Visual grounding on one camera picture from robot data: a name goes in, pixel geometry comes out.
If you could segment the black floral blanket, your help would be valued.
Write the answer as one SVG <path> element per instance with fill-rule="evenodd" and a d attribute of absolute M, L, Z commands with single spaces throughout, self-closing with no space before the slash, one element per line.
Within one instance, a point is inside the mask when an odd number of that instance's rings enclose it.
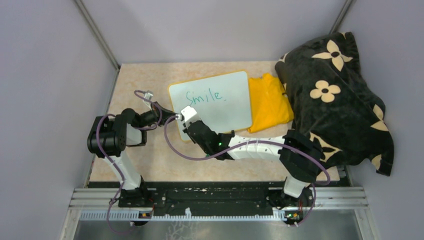
<path fill-rule="evenodd" d="M 309 40 L 274 69 L 294 113 L 293 128 L 320 145 L 325 168 L 369 160 L 378 174 L 391 175 L 395 146 L 386 106 L 362 77 L 353 33 Z"/>

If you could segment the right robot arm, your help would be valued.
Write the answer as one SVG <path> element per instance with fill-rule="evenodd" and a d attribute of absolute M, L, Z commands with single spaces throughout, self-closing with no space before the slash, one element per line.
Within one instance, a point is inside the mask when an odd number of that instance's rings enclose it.
<path fill-rule="evenodd" d="M 321 148 L 294 130 L 282 136 L 254 138 L 236 135 L 233 131 L 216 133 L 201 120 L 183 123 L 183 127 L 183 132 L 206 153 L 207 159 L 282 163 L 289 172 L 281 193 L 287 206 L 295 206 L 301 200 L 303 189 L 326 170 L 320 163 Z"/>

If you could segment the yellow-framed whiteboard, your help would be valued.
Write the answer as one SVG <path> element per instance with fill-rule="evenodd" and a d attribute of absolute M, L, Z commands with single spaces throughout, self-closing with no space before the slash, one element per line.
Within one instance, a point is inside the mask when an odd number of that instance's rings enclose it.
<path fill-rule="evenodd" d="M 175 113 L 191 106 L 217 133 L 244 130 L 253 124 L 248 73 L 244 70 L 173 83 L 168 93 Z"/>

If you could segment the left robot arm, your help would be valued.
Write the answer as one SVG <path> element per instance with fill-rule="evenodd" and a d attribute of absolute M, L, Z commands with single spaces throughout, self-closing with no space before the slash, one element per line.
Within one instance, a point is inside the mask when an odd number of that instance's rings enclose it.
<path fill-rule="evenodd" d="M 121 200 L 131 200 L 138 207 L 149 203 L 150 193 L 129 159 L 126 148 L 145 146 L 148 131 L 163 126 L 166 120 L 176 115 L 154 102 L 149 111 L 141 114 L 126 108 L 117 115 L 95 118 L 87 138 L 87 148 L 98 158 L 104 159 L 114 172 L 120 183 Z"/>

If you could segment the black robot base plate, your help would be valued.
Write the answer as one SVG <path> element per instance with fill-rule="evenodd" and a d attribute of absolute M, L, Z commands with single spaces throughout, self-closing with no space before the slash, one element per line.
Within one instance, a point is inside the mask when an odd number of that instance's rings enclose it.
<path fill-rule="evenodd" d="M 188 217 L 207 220 L 276 218 L 289 225 L 304 220 L 315 203 L 315 191 L 300 197 L 284 194 L 284 182 L 145 182 L 148 199 L 122 200 L 120 208 L 147 208 L 143 218 Z"/>

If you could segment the yellow folded cloth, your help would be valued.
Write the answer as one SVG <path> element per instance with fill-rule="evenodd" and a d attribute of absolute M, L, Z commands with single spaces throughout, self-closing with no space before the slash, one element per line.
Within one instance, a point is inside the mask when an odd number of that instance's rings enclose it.
<path fill-rule="evenodd" d="M 286 90 L 278 77 L 264 73 L 248 79 L 252 125 L 249 133 L 287 124 L 294 119 L 294 112 Z"/>

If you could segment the aluminium rail frame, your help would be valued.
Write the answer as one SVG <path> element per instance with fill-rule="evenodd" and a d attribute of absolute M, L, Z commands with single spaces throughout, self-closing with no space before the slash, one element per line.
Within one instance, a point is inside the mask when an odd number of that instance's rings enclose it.
<path fill-rule="evenodd" d="M 305 188 L 297 198 L 283 181 L 147 182 L 147 197 L 118 193 L 115 182 L 92 182 L 73 191 L 69 209 L 88 221 L 277 221 L 295 224 L 309 210 L 347 211 L 369 207 L 362 187 L 346 177 Z"/>

